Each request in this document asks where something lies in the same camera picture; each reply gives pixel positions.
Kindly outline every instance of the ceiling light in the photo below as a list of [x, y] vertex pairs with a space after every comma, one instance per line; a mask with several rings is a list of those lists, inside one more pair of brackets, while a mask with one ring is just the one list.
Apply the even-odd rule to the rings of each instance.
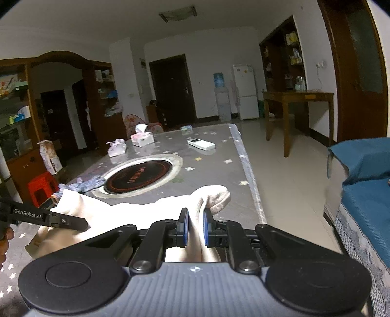
[[183, 21], [190, 16], [197, 16], [198, 14], [195, 7], [192, 5], [191, 7], [161, 12], [159, 15], [161, 19], [163, 19], [166, 23], [169, 23], [169, 21]]

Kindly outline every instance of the human hand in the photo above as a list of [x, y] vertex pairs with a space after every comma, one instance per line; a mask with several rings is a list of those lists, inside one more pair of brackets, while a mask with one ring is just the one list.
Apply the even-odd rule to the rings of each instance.
[[5, 253], [8, 251], [9, 242], [14, 238], [14, 230], [11, 227], [7, 228], [4, 232], [4, 239], [0, 241], [0, 269], [3, 268], [3, 263], [7, 259]]

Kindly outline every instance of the white remote control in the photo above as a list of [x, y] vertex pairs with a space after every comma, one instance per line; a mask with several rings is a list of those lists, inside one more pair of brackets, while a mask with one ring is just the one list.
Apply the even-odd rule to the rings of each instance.
[[189, 145], [195, 146], [196, 148], [199, 148], [204, 151], [209, 151], [212, 149], [215, 149], [215, 144], [205, 141], [205, 140], [200, 140], [200, 139], [191, 139], [188, 140], [187, 143]]

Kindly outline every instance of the red plastic stool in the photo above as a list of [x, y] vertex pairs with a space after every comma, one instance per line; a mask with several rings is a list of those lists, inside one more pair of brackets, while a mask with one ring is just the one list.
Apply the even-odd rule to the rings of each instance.
[[45, 172], [28, 183], [28, 190], [34, 206], [39, 207], [52, 193], [58, 191], [58, 184], [49, 172]]

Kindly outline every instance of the pink baby chair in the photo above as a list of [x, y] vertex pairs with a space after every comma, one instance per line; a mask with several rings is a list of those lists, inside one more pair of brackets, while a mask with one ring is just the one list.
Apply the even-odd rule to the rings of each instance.
[[153, 134], [164, 132], [161, 123], [159, 122], [146, 123], [144, 120], [142, 120], [140, 117], [136, 116], [135, 114], [129, 114], [124, 119], [124, 126], [126, 128], [127, 139], [130, 139], [130, 136], [135, 134], [135, 126], [139, 124], [143, 124], [143, 125], [147, 124], [146, 132], [151, 132]]

